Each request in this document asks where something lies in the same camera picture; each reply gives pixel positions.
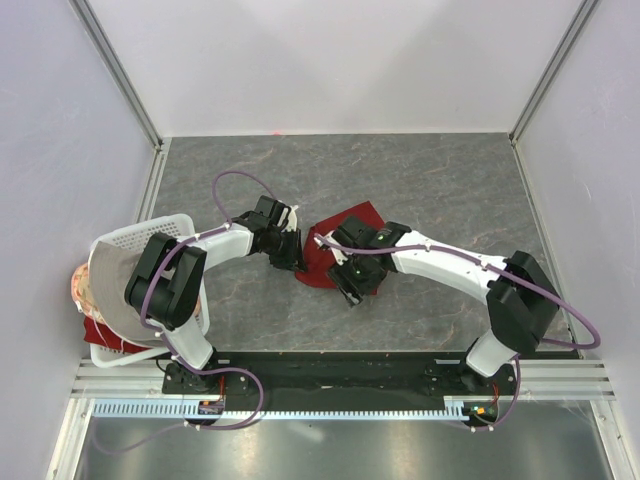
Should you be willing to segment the red cloth napkin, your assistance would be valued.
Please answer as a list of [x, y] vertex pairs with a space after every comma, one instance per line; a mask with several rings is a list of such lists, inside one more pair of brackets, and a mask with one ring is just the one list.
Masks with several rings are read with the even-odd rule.
[[335, 257], [329, 250], [323, 250], [318, 246], [315, 242], [315, 235], [326, 236], [330, 234], [350, 216], [355, 216], [376, 230], [384, 226], [384, 220], [370, 201], [357, 204], [314, 224], [309, 228], [303, 247], [303, 259], [307, 270], [295, 273], [297, 281], [316, 289], [337, 289], [335, 283], [328, 276], [329, 269], [336, 263]]

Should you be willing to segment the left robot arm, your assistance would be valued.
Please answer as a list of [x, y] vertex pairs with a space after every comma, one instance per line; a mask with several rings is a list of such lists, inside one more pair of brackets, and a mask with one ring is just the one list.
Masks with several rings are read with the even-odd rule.
[[276, 269], [304, 272], [296, 205], [261, 196], [254, 209], [189, 237], [156, 233], [148, 240], [124, 290], [124, 301], [185, 367], [185, 382], [208, 393], [219, 382], [214, 347], [194, 312], [204, 273], [227, 261], [266, 254]]

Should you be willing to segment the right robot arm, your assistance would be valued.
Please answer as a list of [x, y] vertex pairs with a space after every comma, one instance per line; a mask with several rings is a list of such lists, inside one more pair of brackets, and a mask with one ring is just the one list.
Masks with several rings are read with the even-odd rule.
[[556, 289], [523, 251], [508, 257], [474, 253], [403, 224], [387, 222], [375, 229], [354, 216], [314, 241], [334, 256], [328, 276], [352, 305], [372, 294], [389, 273], [424, 277], [485, 305], [490, 327], [472, 343], [457, 371], [469, 393], [483, 392], [514, 357], [535, 353], [559, 310]]

